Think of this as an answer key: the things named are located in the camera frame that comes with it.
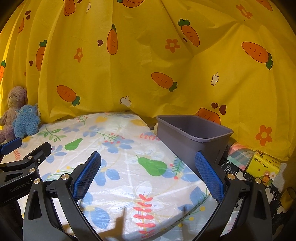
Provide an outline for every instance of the blue textured pad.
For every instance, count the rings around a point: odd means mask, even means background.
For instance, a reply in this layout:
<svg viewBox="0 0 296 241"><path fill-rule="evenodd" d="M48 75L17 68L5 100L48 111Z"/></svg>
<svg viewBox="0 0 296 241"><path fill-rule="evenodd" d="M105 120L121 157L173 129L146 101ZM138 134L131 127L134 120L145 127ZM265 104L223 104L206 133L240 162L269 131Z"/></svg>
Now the blue textured pad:
<svg viewBox="0 0 296 241"><path fill-rule="evenodd" d="M21 146L22 146L22 139L20 139L18 137L18 138L13 139L10 142L7 142L6 144L3 144L1 146L0 153L1 153L1 155L8 155L9 153L18 149Z"/></svg>
<svg viewBox="0 0 296 241"><path fill-rule="evenodd" d="M224 198L224 185L200 151L195 155L195 166L212 197L221 203Z"/></svg>
<svg viewBox="0 0 296 241"><path fill-rule="evenodd" d="M86 162L88 162L86 167L73 184L73 199L75 202L83 199L89 189L91 182L101 166L101 155L98 152L93 152Z"/></svg>

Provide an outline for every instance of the gray plastic bin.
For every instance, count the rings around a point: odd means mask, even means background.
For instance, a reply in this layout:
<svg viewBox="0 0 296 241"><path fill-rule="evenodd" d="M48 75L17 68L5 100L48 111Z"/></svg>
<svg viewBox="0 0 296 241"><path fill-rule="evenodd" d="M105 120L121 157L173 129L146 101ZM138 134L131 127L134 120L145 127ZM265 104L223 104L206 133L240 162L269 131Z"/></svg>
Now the gray plastic bin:
<svg viewBox="0 0 296 241"><path fill-rule="evenodd" d="M157 116L157 137L198 176L194 158L219 163L233 130L195 115Z"/></svg>

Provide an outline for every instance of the blue plush toy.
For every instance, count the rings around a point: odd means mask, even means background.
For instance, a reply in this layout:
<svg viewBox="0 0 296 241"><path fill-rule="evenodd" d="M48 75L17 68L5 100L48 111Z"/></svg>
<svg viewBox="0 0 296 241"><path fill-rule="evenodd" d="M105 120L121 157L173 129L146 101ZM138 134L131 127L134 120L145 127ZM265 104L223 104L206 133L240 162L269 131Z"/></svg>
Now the blue plush toy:
<svg viewBox="0 0 296 241"><path fill-rule="evenodd" d="M12 126L15 129L15 137L23 139L25 136L32 136L39 130L40 118L35 106L26 104L17 111L17 118Z"/></svg>

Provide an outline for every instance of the teddy bear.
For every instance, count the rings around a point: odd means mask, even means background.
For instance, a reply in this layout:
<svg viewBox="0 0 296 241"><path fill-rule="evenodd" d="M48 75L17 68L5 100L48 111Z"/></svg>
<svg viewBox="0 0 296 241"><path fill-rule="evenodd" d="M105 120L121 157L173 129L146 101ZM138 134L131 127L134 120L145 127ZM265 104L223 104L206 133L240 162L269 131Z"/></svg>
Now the teddy bear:
<svg viewBox="0 0 296 241"><path fill-rule="evenodd" d="M21 86L12 88L7 97L8 110L4 112L0 118L0 125L3 129L0 130L0 143L11 141L15 138L12 122L17 117L19 110L27 101L27 91Z"/></svg>
<svg viewBox="0 0 296 241"><path fill-rule="evenodd" d="M24 139L25 136L32 136L38 133L39 124L41 122L38 114L38 105L26 104L20 110L16 119L12 122L15 131L15 137Z"/></svg>

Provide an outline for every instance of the bin rim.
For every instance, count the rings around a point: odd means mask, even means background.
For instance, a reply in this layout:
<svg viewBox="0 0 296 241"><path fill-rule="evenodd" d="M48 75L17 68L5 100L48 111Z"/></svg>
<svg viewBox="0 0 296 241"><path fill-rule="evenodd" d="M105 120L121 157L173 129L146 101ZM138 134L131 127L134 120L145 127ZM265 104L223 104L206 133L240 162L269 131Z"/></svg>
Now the bin rim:
<svg viewBox="0 0 296 241"><path fill-rule="evenodd" d="M224 129L228 130L229 133L226 133L226 134L223 134L223 135L220 135L220 136L216 136L216 137L211 137L211 138L199 138L199 137L192 136L192 135L186 133L185 131L180 130L179 128L177 128L177 127L173 126L172 124L170 124L170 123L168 123L168 122L166 122L166 121L164 121L164 120L161 119L162 117L177 117L177 116L178 116L178 117L179 117L179 116L184 116L184 117L185 117L185 116L193 116L193 117L195 117L195 118L202 119L203 121L208 121L208 122L210 122L210 123L213 124L213 125L220 126L220 127L224 128ZM177 131L178 133L180 133L180 134L186 136L187 138L189 138L189 139L191 139L191 140L193 140L193 141L197 141L197 142L212 142L212 141L216 141L216 140L219 140L219 139L224 138L224 137L227 137L227 136L231 136L231 135L233 134L233 130L232 130L232 129L230 129L230 128L226 127L226 126L220 125L220 124L218 124L218 123L212 122L212 121L210 121L210 120L207 120L207 119L205 119L205 118L202 118L202 117L196 116L196 115L158 115L158 116L156 116L156 120L157 120L158 122L161 122L162 124L165 124L165 125L169 126L169 127L172 128L173 130L175 130L175 131Z"/></svg>

